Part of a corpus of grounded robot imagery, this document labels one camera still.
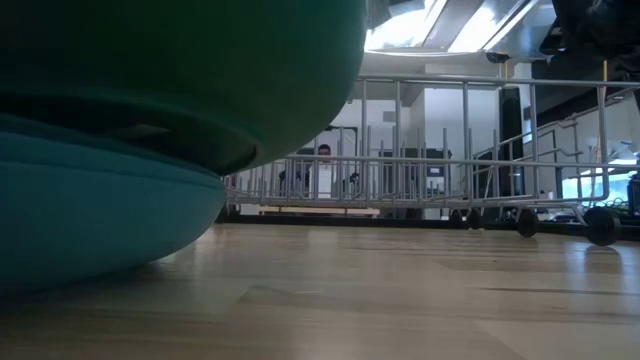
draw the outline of gym equipment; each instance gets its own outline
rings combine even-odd
[[[523,208],[520,209],[520,216],[517,219],[518,233],[523,237],[532,237],[538,232],[538,214],[535,211]]]
[[[449,75],[433,75],[433,74],[412,74],[412,75],[390,75],[390,74],[363,74],[360,76],[359,81],[362,82],[363,94],[366,95],[366,88],[369,84],[374,83],[386,83],[395,85],[396,89],[396,124],[395,128],[399,129],[400,119],[402,111],[401,104],[401,85],[403,84],[430,84],[437,82],[439,84],[447,84],[451,87],[461,87],[462,97],[462,133],[455,134],[462,142],[462,154],[457,154],[456,158],[430,158],[425,156],[424,149],[426,145],[422,141],[418,141],[419,150],[416,152],[417,157],[408,157],[406,155],[406,147],[403,144],[402,137],[398,136],[398,131],[390,131],[393,142],[391,148],[393,149],[393,157],[385,157],[384,152],[386,150],[375,151],[372,150],[371,142],[371,129],[367,125],[367,112],[363,111],[362,123],[360,128],[366,129],[362,134],[361,151],[357,156],[315,156],[315,155],[290,155],[283,160],[271,163],[266,166],[258,167],[249,172],[249,186],[245,187],[244,184],[240,188],[230,189],[228,200],[236,204],[256,204],[267,206],[314,206],[314,207],[330,207],[330,208],[348,208],[353,206],[377,208],[377,209],[448,209],[451,211],[450,223],[454,225],[458,219],[458,213],[454,210],[464,211],[472,209],[467,215],[467,224],[473,228],[479,228],[482,226],[480,219],[480,211],[486,211],[490,208],[498,208],[503,211],[509,211],[510,213],[522,212],[522,221],[519,224],[519,232],[524,236],[533,236],[536,230],[536,218],[537,215],[530,212],[528,209],[566,209],[573,213],[577,221],[585,229],[591,228],[594,233],[605,233],[606,227],[601,225],[602,220],[598,218],[599,222],[588,223],[582,215],[581,206],[584,203],[589,202],[601,202],[606,200],[611,194],[611,186],[609,183],[609,176],[611,169],[624,169],[629,171],[640,170],[640,165],[623,165],[609,163],[609,153],[606,146],[599,147],[598,161],[583,163],[579,162],[581,154],[576,144],[556,144],[558,147],[551,150],[541,150],[540,139],[544,136],[552,134],[554,129],[569,129],[575,130],[576,124],[579,121],[577,115],[572,115],[567,119],[557,120],[549,122],[543,126],[538,127],[537,110],[536,110],[536,88],[539,86],[562,86],[562,87],[595,87],[598,94],[598,106],[595,110],[598,117],[598,143],[606,144],[608,141],[606,118],[607,114],[605,108],[607,104],[615,102],[613,97],[606,97],[604,88],[606,87],[620,87],[620,88],[638,88],[640,83],[637,82],[607,82],[607,81],[567,81],[567,80],[538,80],[538,79],[501,79],[494,77],[477,77],[477,76],[449,76]],[[511,89],[511,85],[526,85],[529,87],[530,103],[529,107],[529,119],[531,122],[531,132],[520,133],[508,137],[506,129],[500,132],[494,132],[493,146],[489,149],[483,149],[479,153],[473,153],[473,136],[471,132],[471,122],[473,121],[472,114],[469,109],[469,87],[470,84],[484,85],[484,86],[496,86],[504,87],[505,89]],[[509,111],[516,111],[517,101],[503,101],[502,108],[509,108]],[[366,96],[362,99],[363,109],[367,107]],[[448,154],[448,144],[450,143],[451,131],[447,131],[447,128],[442,129],[442,152]],[[531,155],[519,156],[518,153],[522,151],[522,139],[525,137],[531,137]],[[574,132],[574,139],[577,138],[576,132]],[[566,149],[563,146],[576,145],[573,149]],[[484,154],[486,152],[492,152],[495,156],[491,156],[491,159],[476,159],[475,155]],[[575,162],[560,162],[560,161],[544,161],[541,157],[544,155],[551,155],[554,153],[561,153],[565,159],[575,159]],[[504,154],[507,159],[500,159],[499,154]],[[359,178],[361,179],[361,189],[356,193],[338,192],[331,197],[320,198],[317,194],[310,194],[310,196],[302,197],[298,194],[288,191],[284,195],[280,194],[276,188],[276,182],[269,179],[270,168],[276,165],[282,165],[283,163],[297,163],[313,166],[320,162],[330,161],[335,164],[338,171],[338,181],[346,180],[348,174],[351,172],[343,171],[345,168],[352,169],[357,168]],[[496,191],[492,191],[491,197],[488,196],[487,189],[474,189],[474,184],[479,184],[474,178],[479,176],[480,171],[485,169],[473,171],[474,167],[487,166],[487,171],[492,171],[494,178],[499,179],[498,183],[491,182],[491,185],[497,188]],[[442,193],[432,194],[425,193],[424,191],[412,191],[408,194],[403,191],[403,186],[406,187],[407,180],[410,188],[416,187],[416,184],[423,183],[426,174],[425,169],[441,167],[443,172],[443,184],[444,188]],[[495,176],[500,174],[502,170],[507,169],[505,172],[508,176]],[[549,198],[541,194],[540,188],[540,169],[541,168],[562,168],[571,172],[578,169],[578,172],[591,169],[603,169],[601,174],[598,174],[602,178],[601,194],[593,196],[584,196],[581,192],[575,198]],[[452,185],[450,170],[454,171],[459,169],[460,182],[458,189],[454,190]],[[516,177],[522,177],[525,174],[525,170],[531,170],[532,176],[532,189],[530,193],[525,192],[525,188],[522,186],[522,182],[518,181]],[[418,174],[418,176],[411,177],[407,174]],[[614,236],[608,237],[608,242],[617,239],[615,231],[612,232]],[[588,237],[596,244],[603,245],[607,242],[599,241],[596,236],[590,235]]]
[[[480,229],[480,211],[478,209],[471,209],[467,214],[467,225],[473,230]]]
[[[0,116],[0,298],[145,264],[200,236],[220,177],[109,140]]]
[[[594,207],[584,214],[587,222],[587,239],[598,246],[613,245],[620,237],[618,214],[604,207]]]
[[[340,111],[365,2],[4,1],[0,26],[3,112],[225,175],[296,150]]]
[[[453,228],[462,228],[465,224],[462,221],[462,213],[460,210],[451,210],[451,214],[449,215],[449,222]]]

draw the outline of floor board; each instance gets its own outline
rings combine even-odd
[[[222,225],[0,312],[2,359],[637,359],[640,244]]]

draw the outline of metal railing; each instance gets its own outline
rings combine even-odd
[[[624,92],[640,88],[636,82],[606,82],[606,81],[562,81],[562,80],[533,80],[533,79],[502,79],[489,77],[469,77],[451,75],[362,75],[358,81],[363,85],[362,119],[359,154],[344,155],[344,132],[340,131],[338,154],[336,156],[290,155],[283,160],[249,170],[249,181],[244,186],[244,179],[239,175],[228,177],[225,181],[229,189],[229,203],[262,204],[272,206],[327,206],[327,207],[368,207],[368,208],[448,208],[463,209],[474,207],[528,207],[536,208],[570,208],[574,209],[580,222],[584,221],[578,214],[577,206],[581,202],[606,200],[610,194],[608,169],[640,170],[638,165],[612,165],[608,161],[607,129],[605,107],[615,100],[605,98],[605,88],[615,86],[625,88]],[[369,83],[387,82],[395,84],[395,126],[392,129],[391,151],[393,157],[381,157],[385,150],[384,142],[380,144],[379,156],[371,156],[371,127],[368,125],[367,114],[367,85]],[[405,157],[405,144],[400,134],[400,118],[402,112],[400,99],[401,84],[457,84],[462,89],[462,138],[464,150],[462,159],[449,158],[449,139],[451,135],[447,129],[442,131],[442,158],[427,158],[427,144],[418,135],[417,157]],[[470,85],[528,85],[530,87],[531,132],[498,141],[494,131],[493,146],[475,154],[472,153],[473,138],[470,128],[469,86]],[[537,126],[536,87],[537,86],[578,86],[595,87],[598,94],[598,142],[599,161],[596,163],[580,163],[578,148],[577,119],[581,114],[575,114],[567,119],[554,121],[544,126]],[[552,135],[555,140],[555,129],[573,128],[574,147],[572,151],[556,147],[548,151],[539,150],[539,140]],[[513,144],[519,139],[531,135],[531,155],[513,159]],[[498,160],[499,150],[503,146],[510,147],[510,159]],[[318,149],[318,139],[314,141]],[[492,152],[492,160],[477,159],[479,155]],[[572,157],[575,162],[558,162],[557,153],[565,157]],[[540,157],[554,154],[554,162],[540,161]],[[451,187],[451,165],[459,165],[463,170],[463,186],[454,193]],[[474,170],[474,167],[488,166],[487,170]],[[497,196],[498,181],[493,181],[493,197],[479,196],[474,192],[474,178],[484,171],[492,171],[494,179],[500,168],[510,169],[512,191],[509,196]],[[514,168],[531,168],[532,193],[516,195],[513,191]],[[602,169],[594,176],[602,177],[603,193],[598,196],[583,197],[581,186],[578,186],[578,197],[573,199],[541,199],[540,198],[540,168],[574,168],[576,173],[581,169]],[[442,176],[428,176],[429,169],[439,169]],[[329,176],[331,188],[320,190],[320,178]],[[235,186],[231,186],[235,177]]]

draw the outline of window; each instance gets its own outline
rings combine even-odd
[[[531,120],[526,120],[526,119],[525,119],[525,120],[522,122],[522,124],[523,124],[523,126],[522,126],[522,127],[523,127],[523,129],[522,129],[522,133],[523,133],[523,134],[530,133],[530,132],[531,132]],[[525,136],[522,138],[522,143],[523,143],[523,144],[528,144],[528,143],[530,143],[530,142],[531,142],[531,140],[533,140],[533,137],[531,136],[531,134],[529,134],[529,135],[525,135]]]
[[[636,160],[614,160],[609,164],[624,164],[624,165],[633,165],[636,163]],[[590,175],[591,170],[583,171],[582,175]],[[595,171],[595,174],[602,174],[602,168],[598,168]],[[629,201],[627,194],[627,185],[629,185],[629,180],[631,176],[635,175],[636,171],[630,171],[625,174],[615,174],[609,175],[609,184],[611,193],[609,194],[609,198],[603,201],[608,205],[619,205],[621,203],[626,203]],[[596,177],[582,177],[582,196],[583,197],[591,197],[598,196],[602,194],[602,176]],[[577,178],[569,178],[564,179],[562,181],[562,195],[565,199],[573,199],[578,197],[578,179]],[[582,205],[588,206],[589,202],[584,202]]]

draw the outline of exercise ball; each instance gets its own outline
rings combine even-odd
[[[225,175],[284,156],[337,115],[364,0],[6,0],[5,113]]]
[[[180,160],[0,114],[0,199],[2,302],[170,255],[226,195]]]

